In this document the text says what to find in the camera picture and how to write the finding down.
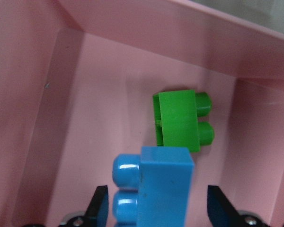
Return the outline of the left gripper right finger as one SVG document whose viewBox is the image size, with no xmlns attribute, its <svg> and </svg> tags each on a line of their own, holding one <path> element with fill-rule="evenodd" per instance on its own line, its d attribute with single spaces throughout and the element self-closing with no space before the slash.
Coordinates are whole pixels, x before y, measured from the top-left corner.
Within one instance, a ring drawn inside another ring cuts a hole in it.
<svg viewBox="0 0 284 227">
<path fill-rule="evenodd" d="M 207 215 L 213 227 L 266 227 L 257 215 L 239 213 L 217 185 L 207 188 Z"/>
</svg>

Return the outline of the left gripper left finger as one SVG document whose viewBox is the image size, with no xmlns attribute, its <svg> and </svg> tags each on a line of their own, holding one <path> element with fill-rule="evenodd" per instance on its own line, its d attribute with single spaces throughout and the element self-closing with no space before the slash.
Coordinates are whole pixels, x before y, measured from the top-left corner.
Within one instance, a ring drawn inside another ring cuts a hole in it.
<svg viewBox="0 0 284 227">
<path fill-rule="evenodd" d="M 108 186 L 98 186 L 84 214 L 62 221 L 60 227 L 105 227 L 108 218 Z"/>
</svg>

